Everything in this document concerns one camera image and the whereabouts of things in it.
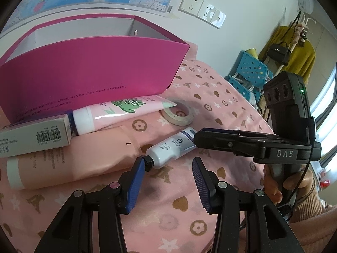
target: small product box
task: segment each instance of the small product box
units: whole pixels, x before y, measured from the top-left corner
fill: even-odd
[[[10,125],[0,131],[0,158],[67,146],[70,139],[67,114]]]

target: barcode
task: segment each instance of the barcode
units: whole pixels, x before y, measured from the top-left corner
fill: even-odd
[[[61,134],[59,130],[54,130],[50,132],[36,134],[36,138],[37,138],[38,143],[43,143],[43,142],[61,139]]]

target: white tube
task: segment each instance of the white tube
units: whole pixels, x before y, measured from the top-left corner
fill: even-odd
[[[101,130],[117,122],[170,108],[176,104],[158,95],[89,105],[73,111],[79,135]]]
[[[188,127],[168,139],[150,147],[146,155],[154,162],[153,168],[159,169],[171,160],[176,160],[196,148],[193,142],[197,132]]]

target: blue gripper pad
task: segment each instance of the blue gripper pad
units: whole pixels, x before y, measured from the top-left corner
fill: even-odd
[[[145,175],[145,162],[142,159],[142,162],[139,163],[138,168],[134,174],[134,178],[130,184],[129,190],[127,192],[127,203],[125,209],[128,213],[136,206],[136,201],[142,180]]]
[[[201,173],[201,169],[196,161],[197,158],[193,159],[192,162],[192,173],[195,180],[195,184],[197,185],[197,189],[199,192],[200,200],[203,205],[203,208],[206,209],[207,213],[211,212],[211,192],[206,185],[206,181],[203,178]]]

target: black handbag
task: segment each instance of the black handbag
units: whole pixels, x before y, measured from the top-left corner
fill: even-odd
[[[291,52],[287,46],[285,47],[281,46],[282,43],[285,43],[287,45],[286,42],[280,42],[279,44],[272,44],[269,47],[269,50],[267,51],[267,56],[269,56],[279,64],[287,66]]]

